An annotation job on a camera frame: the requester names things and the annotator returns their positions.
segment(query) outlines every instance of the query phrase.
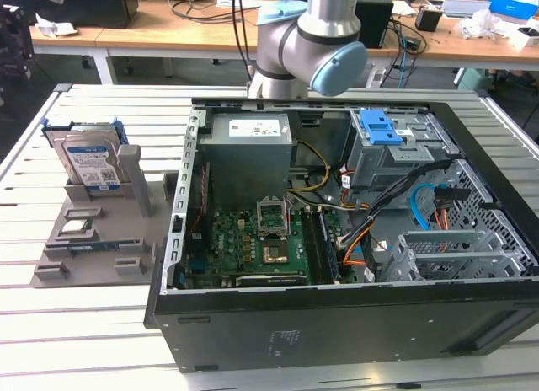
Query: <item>yellow wire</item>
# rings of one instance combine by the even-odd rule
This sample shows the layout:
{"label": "yellow wire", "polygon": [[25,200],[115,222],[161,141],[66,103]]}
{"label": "yellow wire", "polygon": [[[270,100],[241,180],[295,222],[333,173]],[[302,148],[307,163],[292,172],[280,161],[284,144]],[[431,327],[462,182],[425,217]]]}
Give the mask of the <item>yellow wire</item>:
{"label": "yellow wire", "polygon": [[326,168],[326,174],[323,176],[322,182],[320,182],[320,183],[318,183],[318,184],[316,184],[314,186],[301,187],[299,189],[289,189],[288,191],[291,191],[293,193],[298,193],[298,192],[303,192],[303,191],[316,190],[316,189],[324,186],[326,184],[326,182],[328,181],[328,179],[329,179],[329,164],[328,164],[328,161],[326,161],[326,159],[322,156],[322,154],[315,147],[313,147],[311,144],[309,144],[307,141],[301,141],[301,140],[297,140],[297,141],[302,143],[303,145],[311,148],[311,150],[314,153],[316,153],[320,159],[322,159],[323,166],[325,166],[325,168]]}

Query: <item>sticker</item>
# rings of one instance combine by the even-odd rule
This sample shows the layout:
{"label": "sticker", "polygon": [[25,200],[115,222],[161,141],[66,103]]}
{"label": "sticker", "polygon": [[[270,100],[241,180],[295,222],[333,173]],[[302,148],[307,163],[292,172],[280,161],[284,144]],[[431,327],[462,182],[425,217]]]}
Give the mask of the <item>sticker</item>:
{"label": "sticker", "polygon": [[70,246],[69,249],[70,250],[92,250],[93,248],[89,245],[85,245],[85,246]]}
{"label": "sticker", "polygon": [[69,147],[67,156],[83,184],[93,190],[115,190],[120,180],[115,169],[107,163],[109,151],[102,145]]}
{"label": "sticker", "polygon": [[410,130],[409,128],[403,128],[402,130],[395,130],[395,132],[399,135],[399,136],[411,136],[413,137],[414,134],[412,133],[412,130]]}
{"label": "sticker", "polygon": [[340,178],[343,181],[343,187],[345,189],[349,189],[350,188],[350,177],[347,174],[345,174],[345,175],[341,176]]}
{"label": "sticker", "polygon": [[365,268],[365,273],[363,274],[368,282],[374,283],[374,273],[371,272],[371,269],[368,267]]}
{"label": "sticker", "polygon": [[280,137],[278,120],[230,120],[230,137]]}
{"label": "sticker", "polygon": [[380,252],[382,250],[387,250],[387,242],[386,241],[380,241],[380,243],[374,248],[376,252]]}

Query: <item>wooden desk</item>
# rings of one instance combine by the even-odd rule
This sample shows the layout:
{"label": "wooden desk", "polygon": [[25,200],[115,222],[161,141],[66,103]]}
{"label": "wooden desk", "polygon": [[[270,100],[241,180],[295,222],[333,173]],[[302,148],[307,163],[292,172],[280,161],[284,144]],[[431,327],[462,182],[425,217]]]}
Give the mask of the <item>wooden desk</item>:
{"label": "wooden desk", "polygon": [[[207,1],[199,7],[214,3]],[[181,13],[185,13],[187,4],[178,7]],[[215,14],[230,12],[230,8],[210,7],[203,11],[192,11],[191,16],[212,16]],[[248,48],[252,53],[256,52],[258,28],[256,20],[257,11],[245,13]],[[240,41],[243,43],[240,28]],[[202,58],[221,58],[225,55],[229,58],[240,58],[237,53],[237,45],[234,37],[232,24],[201,24],[176,16],[168,7],[167,1],[163,0],[140,0],[136,17],[130,24],[129,29],[104,29],[95,41],[97,47],[114,48],[138,48],[138,49],[165,49],[165,50],[188,50],[203,51]],[[396,40],[391,41],[392,46],[380,50],[370,50],[372,56],[394,56],[397,52]]]}
{"label": "wooden desk", "polygon": [[[423,1],[417,0],[414,3],[415,8]],[[179,11],[184,13],[186,6],[181,5]],[[211,16],[226,12],[230,12],[230,9],[209,7],[203,11],[192,11],[191,15]],[[252,58],[256,58],[256,18],[256,11],[245,14],[248,47]],[[398,20],[414,28],[415,17],[400,17]],[[497,36],[495,40],[464,40],[460,33],[454,30],[457,22],[457,19],[442,18],[435,33],[421,32],[429,46],[418,58],[418,66],[539,71],[539,48],[526,47],[517,51],[501,36]],[[49,39],[33,30],[32,37],[37,53],[93,56],[102,83],[116,82],[110,61],[112,56],[240,59],[231,24],[200,24],[181,19],[172,13],[167,2],[163,0],[141,0],[138,13],[129,29],[81,28],[79,35],[58,39]],[[393,32],[388,32],[381,49],[369,50],[370,63],[374,66],[370,82],[376,72],[383,71],[397,53],[397,37]],[[170,60],[165,62],[165,69],[167,67],[167,74],[171,74]]]}
{"label": "wooden desk", "polygon": [[34,46],[74,46],[74,47],[95,47],[95,40],[103,31],[102,27],[78,27],[76,35],[60,35],[55,39],[41,34],[37,28],[30,26],[32,42]]}
{"label": "wooden desk", "polygon": [[[423,2],[424,0],[416,0],[414,8],[417,10]],[[415,29],[415,19],[415,16],[412,18],[402,16],[397,20]],[[442,16],[434,33],[420,32],[429,46],[418,59],[418,65],[441,67],[437,63],[447,63],[450,64],[449,67],[474,67],[476,65],[470,65],[470,63],[480,63],[483,64],[482,67],[491,67],[488,64],[495,62],[498,66],[492,66],[493,68],[537,69],[539,48],[526,47],[521,51],[516,50],[509,44],[508,39],[501,35],[496,35],[495,40],[489,38],[465,40],[461,33],[455,30],[458,22],[459,19],[449,19]],[[405,34],[414,35],[409,30],[405,30]],[[393,32],[388,32],[386,44],[391,47],[397,44],[397,37]]]}

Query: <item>blue box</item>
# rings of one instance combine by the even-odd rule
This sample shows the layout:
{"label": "blue box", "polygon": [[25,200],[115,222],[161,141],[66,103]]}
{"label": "blue box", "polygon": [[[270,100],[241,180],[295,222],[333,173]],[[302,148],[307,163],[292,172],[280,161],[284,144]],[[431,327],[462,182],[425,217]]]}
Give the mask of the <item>blue box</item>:
{"label": "blue box", "polygon": [[539,0],[489,0],[490,12],[528,20],[539,10]]}

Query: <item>blue hard drive label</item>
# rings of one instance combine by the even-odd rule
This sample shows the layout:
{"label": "blue hard drive label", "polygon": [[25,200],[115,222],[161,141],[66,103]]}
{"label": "blue hard drive label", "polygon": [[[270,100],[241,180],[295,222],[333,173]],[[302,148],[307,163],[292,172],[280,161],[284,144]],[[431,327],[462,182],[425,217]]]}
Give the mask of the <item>blue hard drive label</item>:
{"label": "blue hard drive label", "polygon": [[107,163],[109,150],[102,145],[69,147],[67,156],[83,184],[91,190],[116,190],[120,180],[114,167]]}

